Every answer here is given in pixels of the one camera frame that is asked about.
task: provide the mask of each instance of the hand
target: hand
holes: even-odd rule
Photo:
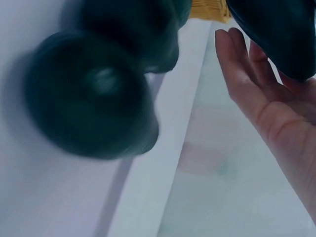
[[[247,52],[236,28],[215,34],[216,52],[230,97],[276,157],[316,223],[316,81],[296,82],[279,73],[251,42]]]

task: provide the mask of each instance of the dark green object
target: dark green object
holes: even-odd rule
[[[312,0],[226,0],[245,33],[285,75],[305,81],[316,73]]]
[[[177,15],[179,29],[183,27],[191,13],[192,0],[171,0]]]
[[[75,155],[114,159],[149,151],[158,138],[150,88],[125,50],[86,33],[56,33],[34,54],[25,80],[35,124]]]
[[[170,0],[84,0],[81,24],[124,47],[146,73],[171,71],[178,61],[178,23]]]

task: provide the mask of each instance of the dark green rubber object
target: dark green rubber object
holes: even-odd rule
[[[116,43],[56,33],[34,54],[26,105],[39,129],[75,155],[114,159],[149,151],[158,122],[147,81]]]
[[[226,0],[240,27],[286,76],[316,73],[313,0]]]
[[[178,19],[179,29],[182,28],[191,13],[192,8],[192,0],[171,0]]]
[[[166,73],[178,61],[178,22],[170,0],[84,0],[81,25],[119,43],[146,73]]]

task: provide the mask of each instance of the white surface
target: white surface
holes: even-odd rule
[[[275,158],[228,96],[214,33],[231,26],[212,24],[158,237],[316,236]]]
[[[121,160],[101,162],[61,153],[37,132],[22,105],[19,90],[28,53],[60,29],[64,4],[69,3],[0,1],[0,236],[107,236],[125,181],[120,175],[129,169],[130,164]],[[110,237],[149,237],[158,230],[189,120],[208,30],[208,23],[197,21],[183,29],[179,63],[167,75],[158,96],[161,136],[151,153],[135,160]],[[192,36],[198,40],[192,42]]]
[[[120,163],[62,154],[22,106],[25,53],[59,29],[65,2],[0,1],[0,236],[93,236]]]
[[[156,99],[160,137],[132,164],[108,237],[155,237],[185,138],[210,22],[190,20],[179,32],[180,59]]]

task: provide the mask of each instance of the yellow object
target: yellow object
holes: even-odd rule
[[[225,0],[192,0],[190,18],[228,23],[232,15]]]

